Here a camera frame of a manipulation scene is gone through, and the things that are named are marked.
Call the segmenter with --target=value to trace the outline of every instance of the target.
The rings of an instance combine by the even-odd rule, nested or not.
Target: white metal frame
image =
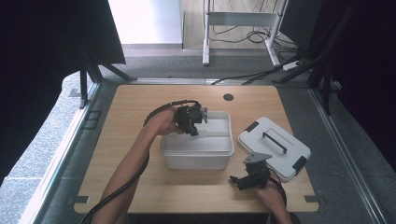
[[[214,12],[210,11],[210,0],[207,0],[205,12],[205,39],[203,65],[209,65],[209,26],[264,26],[272,27],[270,38],[265,40],[268,53],[274,66],[280,66],[273,45],[282,21],[287,0],[283,0],[277,13],[264,12]]]

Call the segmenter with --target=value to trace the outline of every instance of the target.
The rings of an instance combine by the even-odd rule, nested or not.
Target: black cable
[[[262,11],[265,12],[265,9],[267,9],[267,7],[268,7],[268,0],[265,2],[264,8],[262,8],[264,6],[264,0],[262,0],[261,2],[262,2],[262,6],[260,7],[260,12],[262,12]]]
[[[132,176],[132,178],[126,182],[122,187],[105,197],[101,202],[99,202],[96,206],[93,207],[93,209],[90,210],[90,212],[81,220],[81,224],[89,224],[92,221],[93,215],[99,211],[103,206],[105,206],[107,203],[109,203],[111,200],[122,194],[126,189],[132,186],[132,184],[143,174],[143,172],[146,170],[146,167],[149,164],[149,154],[145,159],[145,162],[142,164],[142,166],[139,168],[136,174]]]
[[[282,41],[282,42],[285,42],[285,43],[288,43],[288,44],[292,44],[292,45],[295,45],[295,46],[297,46],[297,44],[296,43],[293,43],[293,42],[289,42],[289,41],[287,41],[287,40],[283,40],[283,39],[280,39],[280,38],[276,38],[277,40],[279,40],[279,41]]]
[[[277,186],[277,188],[279,189],[280,195],[282,195],[283,203],[285,204],[285,207],[286,207],[288,205],[288,198],[286,197],[286,191],[282,186],[282,182],[280,181],[279,175],[273,169],[271,169],[271,168],[268,168],[268,169],[271,170],[272,172],[274,172],[274,174],[277,177],[277,182],[271,176],[269,177],[268,180],[270,180]]]
[[[273,9],[273,13],[275,12],[275,8],[276,8],[276,3],[277,3],[277,0],[275,1],[275,4],[274,4],[274,9]]]
[[[289,50],[280,50],[277,52],[277,57],[279,57],[280,59],[282,59],[283,61],[287,61],[288,59],[286,59],[285,57],[282,56],[282,53],[291,53],[291,51]]]
[[[274,40],[274,42],[275,42],[275,46],[276,46],[278,49],[288,50],[288,51],[290,51],[290,52],[296,52],[296,51],[298,50],[297,48],[291,48],[291,47],[282,46],[281,44],[279,44],[279,43],[276,41],[276,39]]]
[[[280,69],[283,69],[283,65],[288,64],[288,63],[292,63],[292,62],[298,60],[301,57],[301,55],[303,55],[303,54],[297,54],[294,57],[292,57],[292,58],[288,59],[287,61],[283,62],[280,66],[277,66],[277,67],[275,67],[275,68],[273,68],[273,69],[271,69],[269,71],[264,71],[264,72],[260,72],[260,73],[256,73],[256,74],[252,74],[252,75],[244,75],[244,76],[236,76],[236,77],[224,77],[224,78],[221,78],[221,79],[218,79],[218,80],[212,82],[211,85],[216,85],[216,84],[220,83],[221,81],[224,81],[224,80],[227,80],[227,79],[238,79],[238,78],[243,78],[243,77],[253,77],[253,78],[247,80],[246,82],[242,83],[242,85],[245,86],[245,85],[251,84],[255,80],[261,79],[261,78],[263,78],[265,76],[273,74],[274,72],[276,72],[276,71],[278,71]]]
[[[264,5],[264,0],[259,1],[259,2],[256,4],[256,6],[253,8],[252,12],[254,12],[254,10],[255,10],[255,8],[257,7],[258,4],[262,4],[262,5],[261,5],[261,8],[260,8],[260,11],[262,11],[262,7],[263,7],[263,5]],[[227,30],[225,30],[225,31],[216,32],[216,31],[215,31],[215,26],[212,26],[212,31],[213,31],[213,33],[214,33],[215,35],[221,35],[221,34],[225,34],[225,33],[227,33],[227,32],[230,32],[231,30],[233,30],[233,29],[235,29],[235,28],[237,28],[237,27],[239,27],[239,26],[234,26],[234,27],[229,28],[229,29],[227,29]],[[253,37],[254,35],[258,36],[260,40],[258,40],[258,41],[257,41],[257,40],[253,40],[251,37]],[[261,31],[255,31],[255,30],[254,30],[254,27],[253,27],[253,31],[247,33],[247,37],[245,37],[245,38],[243,38],[243,39],[240,39],[240,40],[234,40],[234,41],[232,41],[232,40],[225,40],[225,39],[214,39],[214,38],[211,38],[211,37],[209,37],[208,39],[210,39],[211,41],[219,41],[219,42],[232,43],[232,44],[236,44],[236,43],[240,43],[240,42],[245,41],[245,40],[249,40],[249,41],[252,42],[252,43],[260,44],[260,43],[264,42],[264,40],[266,40],[266,39],[268,38],[268,36],[269,36],[269,35],[268,35],[267,33],[264,33],[264,32],[261,32]]]
[[[233,6],[231,6],[231,0],[228,0],[228,5],[230,6],[231,10],[233,11]]]
[[[165,110],[166,108],[172,106],[172,105],[184,105],[187,103],[195,103],[196,105],[200,105],[198,101],[194,100],[182,100],[182,101],[174,101],[171,103],[168,103],[166,105],[162,105],[158,107],[157,109],[153,110],[151,113],[148,114],[146,117],[145,121],[143,122],[143,126],[145,126],[149,120],[154,117],[156,114],[160,113],[161,111]],[[116,189],[113,193],[105,197],[101,202],[99,202],[96,206],[94,206],[90,212],[88,212],[87,215],[81,220],[80,224],[89,224],[92,221],[93,215],[99,211],[103,206],[105,206],[107,203],[109,203],[111,200],[122,194],[126,189],[132,186],[132,184],[143,174],[143,172],[146,170],[146,167],[149,164],[149,153],[145,159],[145,162],[142,164],[142,166],[139,168],[139,170],[132,176],[130,180],[128,180],[123,186],[121,186],[119,189]]]

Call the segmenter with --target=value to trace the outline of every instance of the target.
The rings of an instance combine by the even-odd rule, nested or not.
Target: black fabric panel
[[[1,1],[0,183],[86,55],[125,63],[106,0]]]
[[[396,39],[391,1],[361,1],[334,48],[339,98],[396,169]]]

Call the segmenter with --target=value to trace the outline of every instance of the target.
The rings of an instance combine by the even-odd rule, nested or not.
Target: floor
[[[241,8],[256,10],[258,2],[260,1],[250,1],[250,5],[239,5],[237,1],[216,1],[216,8],[235,11]],[[139,6],[137,3],[137,0],[109,1],[125,57],[131,60],[129,64],[121,65],[120,69],[132,69],[131,74],[138,74],[140,77],[135,84],[210,84],[211,78],[219,78],[216,77],[218,73],[223,72],[219,76],[224,76],[230,72],[226,68],[216,70],[216,66],[221,67],[224,62],[230,63],[229,59],[232,57],[244,56],[245,63],[250,62],[252,58],[263,57],[267,61],[263,60],[262,63],[268,67],[271,65],[265,50],[262,50],[264,44],[258,47],[249,42],[230,44],[214,41],[211,48],[217,50],[213,51],[213,55],[219,58],[214,60],[211,67],[203,68],[200,64],[203,40],[200,35],[203,32],[195,31],[203,29],[204,1],[184,0],[183,20],[179,20],[177,11],[180,10],[180,5],[176,0],[173,0],[172,4],[166,4],[166,7],[162,0],[145,1]],[[266,10],[270,11],[275,6],[274,1],[265,1],[265,4]],[[143,9],[156,12],[152,15],[169,16],[169,20],[163,17],[148,17],[149,13],[139,14]],[[132,15],[137,15],[137,19],[128,19]],[[148,24],[141,25],[140,22],[133,21],[147,21]],[[181,21],[184,22],[183,29],[180,27]],[[157,22],[166,22],[166,27],[169,25],[170,28],[167,27],[165,32],[165,25],[158,25]],[[130,35],[133,32],[132,27],[141,30]],[[188,38],[192,30],[195,32],[192,36],[196,38]],[[246,33],[240,30],[237,35],[223,38],[239,39]],[[191,61],[186,63],[191,67],[196,66],[196,70],[205,69],[212,72],[208,77],[205,77],[205,70],[188,77],[179,77],[182,72],[177,70],[178,65],[167,63],[175,61],[166,61],[175,56],[188,57]],[[139,57],[151,60],[161,57],[163,63],[167,64],[169,73],[165,75],[157,69],[150,71],[153,77],[144,77],[144,71],[139,73],[138,68],[133,67],[133,59]],[[104,68],[101,68],[101,71],[106,79],[100,86],[89,82],[89,86],[92,87],[92,100],[85,111],[78,110],[79,75],[73,74],[64,80],[63,92],[57,105],[0,189],[2,223],[78,223],[82,219],[83,215],[74,212],[73,203],[74,195],[77,195],[79,183],[87,168],[85,164],[90,160],[116,88],[120,84],[131,84]],[[275,77],[259,81],[256,85],[273,85],[273,78]],[[318,91],[309,90],[304,85],[306,76],[299,78],[287,85],[276,85],[294,135],[313,149],[312,158],[306,168],[318,196],[320,208],[316,213],[299,213],[297,216],[303,223],[395,223],[394,172],[356,120],[336,99],[336,95],[332,95],[331,98],[332,115],[326,116],[318,105]],[[240,83],[228,82],[230,85]],[[97,122],[92,121],[98,111],[101,111],[100,118]],[[76,127],[80,127],[77,132],[74,130]],[[77,142],[69,145],[68,140],[72,137],[75,137]],[[60,153],[65,150],[68,150],[68,153]],[[60,162],[64,162],[64,166],[58,166]]]

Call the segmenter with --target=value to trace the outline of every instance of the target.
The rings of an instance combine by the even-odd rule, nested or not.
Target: gray floor
[[[82,178],[120,84],[210,84],[211,78],[247,75],[271,67],[268,55],[261,51],[212,51],[210,66],[203,67],[199,51],[157,47],[140,49],[124,46],[127,65],[118,65],[118,68],[139,77],[136,82],[126,82],[101,67],[105,80],[97,96],[92,99],[92,107],[78,131],[77,140],[54,179],[48,199],[35,223],[81,221],[83,215],[74,212],[73,203],[78,200]],[[285,74],[271,75],[255,85],[272,85],[271,80]],[[294,135],[312,151],[306,168],[318,197],[319,210],[315,213],[299,213],[297,216],[302,223],[396,223],[396,206],[393,203],[396,201],[395,173],[335,94],[331,98],[332,115],[323,118],[313,94],[316,91],[312,92],[304,84],[308,76],[309,73],[305,73],[285,85],[276,85]],[[78,79],[78,74],[74,74],[64,81],[58,104],[0,189],[1,223],[18,223],[42,180],[67,127],[78,111]],[[226,84],[240,83],[236,80]],[[337,133],[342,136],[342,147],[347,148],[353,158],[353,165],[361,171],[367,185],[364,187],[372,193],[370,196],[374,197],[384,219],[371,217],[370,208],[364,202],[372,200],[361,194],[361,185],[356,182],[355,173],[350,173],[350,164],[343,159],[342,152],[334,143],[325,119],[331,119],[335,124]]]

